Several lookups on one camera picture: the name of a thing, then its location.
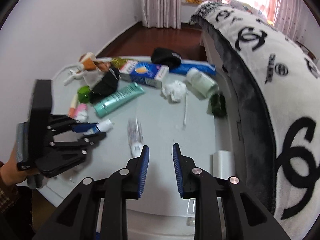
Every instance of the silver rivet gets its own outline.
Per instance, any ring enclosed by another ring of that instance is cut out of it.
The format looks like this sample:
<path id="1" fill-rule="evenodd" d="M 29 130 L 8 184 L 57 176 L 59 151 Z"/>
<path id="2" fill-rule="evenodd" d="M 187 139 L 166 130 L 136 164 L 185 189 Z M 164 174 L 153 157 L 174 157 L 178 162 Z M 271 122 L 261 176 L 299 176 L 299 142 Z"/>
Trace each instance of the silver rivet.
<path id="1" fill-rule="evenodd" d="M 192 172 L 193 172 L 194 174 L 201 174 L 202 170 L 201 170 L 200 168 L 193 168 L 193 169 L 192 169 Z"/>
<path id="2" fill-rule="evenodd" d="M 119 171 L 120 175 L 127 175 L 129 174 L 129 170 L 128 169 L 122 169 Z"/>
<path id="3" fill-rule="evenodd" d="M 91 184 L 91 182 L 92 182 L 92 179 L 91 179 L 91 178 L 85 178 L 85 179 L 83 179 L 83 181 L 82 181 L 82 183 L 85 184 L 85 185 L 89 185 L 89 184 Z"/>
<path id="4" fill-rule="evenodd" d="M 239 179 L 238 179 L 237 177 L 231 177 L 231 178 L 230 178 L 230 182 L 231 182 L 232 184 L 238 184 L 238 183 L 239 183 Z"/>

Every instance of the human hand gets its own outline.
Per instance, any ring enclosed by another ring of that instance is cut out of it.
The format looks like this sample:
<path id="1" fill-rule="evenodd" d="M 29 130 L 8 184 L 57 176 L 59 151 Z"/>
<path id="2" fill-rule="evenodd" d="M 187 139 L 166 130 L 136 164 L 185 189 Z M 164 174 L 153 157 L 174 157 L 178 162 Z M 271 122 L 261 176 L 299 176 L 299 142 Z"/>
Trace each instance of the human hand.
<path id="1" fill-rule="evenodd" d="M 38 169 L 31 169 L 27 171 L 18 170 L 16 161 L 16 145 L 14 145 L 7 163 L 0 167 L 0 176 L 2 181 L 8 187 L 23 182 L 28 175 L 35 175 L 38 173 Z"/>

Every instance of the blue and white box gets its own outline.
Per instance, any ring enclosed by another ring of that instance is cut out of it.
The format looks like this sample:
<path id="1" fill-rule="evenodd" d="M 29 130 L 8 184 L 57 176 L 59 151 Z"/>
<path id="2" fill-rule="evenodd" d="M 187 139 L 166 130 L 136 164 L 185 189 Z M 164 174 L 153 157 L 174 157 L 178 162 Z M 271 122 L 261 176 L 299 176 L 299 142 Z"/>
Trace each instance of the blue and white box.
<path id="1" fill-rule="evenodd" d="M 119 69 L 119 75 L 122 80 L 137 82 L 159 89 L 162 88 L 162 81 L 168 73 L 168 66 L 138 62 L 136 60 L 129 60 Z"/>

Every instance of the blanket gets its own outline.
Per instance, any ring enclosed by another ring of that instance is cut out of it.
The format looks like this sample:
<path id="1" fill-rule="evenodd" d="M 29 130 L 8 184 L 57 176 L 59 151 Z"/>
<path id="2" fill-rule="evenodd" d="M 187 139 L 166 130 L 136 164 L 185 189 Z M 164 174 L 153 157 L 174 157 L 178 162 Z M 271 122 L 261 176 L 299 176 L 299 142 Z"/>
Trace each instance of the blanket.
<path id="1" fill-rule="evenodd" d="M 238 96 L 247 186 L 303 239 L 320 214 L 320 72 L 280 31 L 231 5 L 204 2 L 192 20 L 214 39 Z"/>

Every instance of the white tube cap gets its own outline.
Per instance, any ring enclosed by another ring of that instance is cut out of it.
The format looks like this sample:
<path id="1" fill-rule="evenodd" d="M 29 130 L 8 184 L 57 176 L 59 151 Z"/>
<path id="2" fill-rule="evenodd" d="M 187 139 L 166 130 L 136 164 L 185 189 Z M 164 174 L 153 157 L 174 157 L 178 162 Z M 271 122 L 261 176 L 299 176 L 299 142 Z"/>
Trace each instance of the white tube cap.
<path id="1" fill-rule="evenodd" d="M 199 73 L 199 70 L 198 70 L 198 69 L 196 69 L 195 67 L 190 68 L 190 69 L 188 70 L 187 74 L 186 74 L 186 79 L 187 79 L 187 81 L 188 81 L 189 83 L 191 83 L 192 77 L 193 77 L 195 74 L 197 74 L 197 73 Z"/>
<path id="2" fill-rule="evenodd" d="M 110 119 L 106 119 L 105 121 L 98 123 L 97 128 L 100 132 L 107 132 L 113 128 L 113 123 L 110 121 Z"/>

